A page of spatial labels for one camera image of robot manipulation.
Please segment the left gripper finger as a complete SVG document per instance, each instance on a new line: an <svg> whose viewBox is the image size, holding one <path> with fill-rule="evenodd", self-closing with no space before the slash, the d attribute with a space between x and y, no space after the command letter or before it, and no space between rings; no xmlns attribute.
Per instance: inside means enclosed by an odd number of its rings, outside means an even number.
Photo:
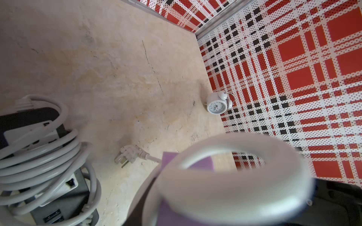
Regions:
<svg viewBox="0 0 362 226"><path fill-rule="evenodd" d="M292 226L360 226L362 189L356 185L315 180L307 207L291 220Z"/></svg>

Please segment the black power strip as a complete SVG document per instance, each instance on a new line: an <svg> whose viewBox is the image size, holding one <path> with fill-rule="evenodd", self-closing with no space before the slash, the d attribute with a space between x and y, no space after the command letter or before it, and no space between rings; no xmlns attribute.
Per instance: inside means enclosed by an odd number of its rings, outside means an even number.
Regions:
<svg viewBox="0 0 362 226"><path fill-rule="evenodd" d="M91 145L67 131L68 110L29 109L1 116L1 223L94 226L101 187L87 162Z"/></svg>

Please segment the purple power strip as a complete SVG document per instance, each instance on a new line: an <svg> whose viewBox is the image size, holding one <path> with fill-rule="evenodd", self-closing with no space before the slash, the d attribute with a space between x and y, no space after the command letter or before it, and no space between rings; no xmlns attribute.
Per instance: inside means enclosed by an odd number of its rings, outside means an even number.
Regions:
<svg viewBox="0 0 362 226"><path fill-rule="evenodd" d="M162 197L158 210L158 226L207 226L198 220L207 207L206 197L211 194L206 191L202 176L212 176L214 164L212 158L197 157L184 153L174 160L178 153L164 152L161 171L155 181L156 189Z"/></svg>

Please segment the white alarm clock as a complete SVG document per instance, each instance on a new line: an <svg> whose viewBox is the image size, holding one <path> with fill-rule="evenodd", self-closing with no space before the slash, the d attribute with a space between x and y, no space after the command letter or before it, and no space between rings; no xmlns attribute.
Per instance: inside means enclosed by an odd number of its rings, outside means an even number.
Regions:
<svg viewBox="0 0 362 226"><path fill-rule="evenodd" d="M232 109L233 101L231 96L233 97L234 95L223 91L209 94L205 103L206 110L213 115L224 114L226 111Z"/></svg>

